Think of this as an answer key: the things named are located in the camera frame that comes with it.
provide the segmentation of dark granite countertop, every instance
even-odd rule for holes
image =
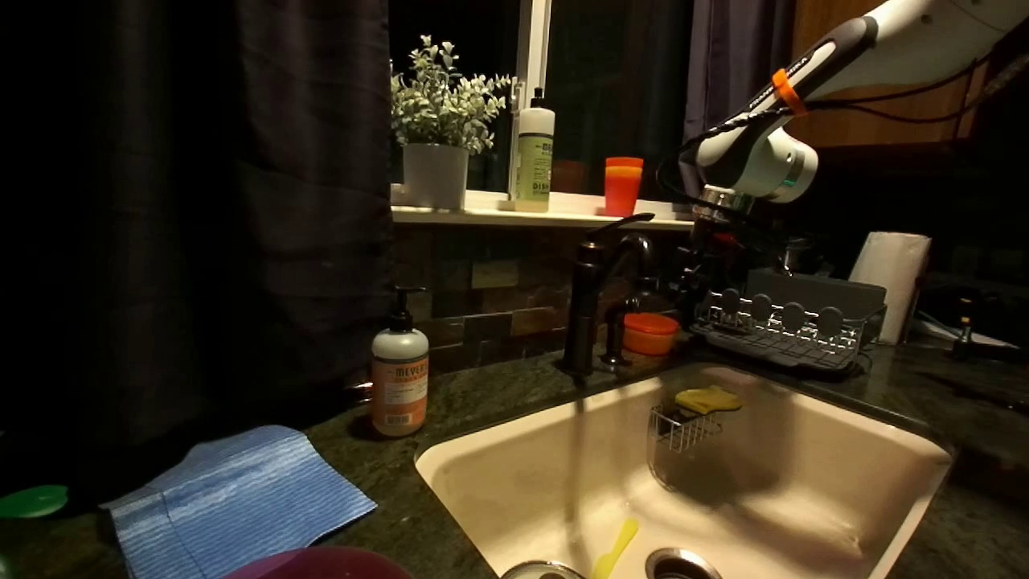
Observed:
[[[552,360],[556,355],[541,355],[435,377],[432,422],[416,437],[374,437],[363,409],[348,409],[308,427],[322,455],[380,504],[327,534],[325,543],[369,547],[424,579],[492,575],[416,472],[416,455],[438,439],[578,394]],[[682,363],[697,360],[733,363],[957,446],[953,476],[894,565],[898,579],[1029,575],[1029,498],[1022,494],[1029,493],[1029,410],[992,394],[998,385],[1029,388],[1027,370],[956,363],[932,346],[872,346],[861,370],[848,377],[804,377],[703,346],[682,350]],[[585,392],[611,385],[618,378],[599,373]],[[107,512],[0,522],[0,556],[15,579],[127,575]]]

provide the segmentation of blue cloth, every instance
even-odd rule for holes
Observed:
[[[303,430],[262,424],[197,444],[176,465],[107,508],[131,575],[223,579],[308,547],[376,504]]]

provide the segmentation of faucet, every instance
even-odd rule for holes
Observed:
[[[644,295],[655,291],[655,255],[647,234],[620,234],[614,243],[600,243],[600,234],[611,229],[625,229],[630,222],[649,222],[653,212],[636,212],[620,222],[611,222],[587,234],[578,243],[575,269],[571,269],[571,306],[569,306],[569,327],[566,327],[566,358],[563,370],[571,378],[585,378],[590,373],[590,346],[599,332],[599,302],[603,281],[611,278],[614,264],[625,255],[636,256],[636,291],[626,295],[620,306],[606,312],[611,332],[606,332],[606,355],[603,363],[618,363],[620,350],[620,314],[634,306],[641,306]]]

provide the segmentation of white sink basin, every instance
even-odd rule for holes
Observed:
[[[655,402],[682,385],[742,406],[655,437]],[[684,365],[435,444],[416,465],[499,575],[524,558],[587,575],[634,517],[614,575],[677,547],[723,579],[836,579],[888,575],[953,452],[740,370]]]

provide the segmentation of sponge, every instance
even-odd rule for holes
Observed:
[[[697,410],[697,415],[733,410],[742,406],[740,394],[733,394],[730,388],[721,388],[721,385],[682,388],[682,392],[675,392],[675,402],[682,409]]]

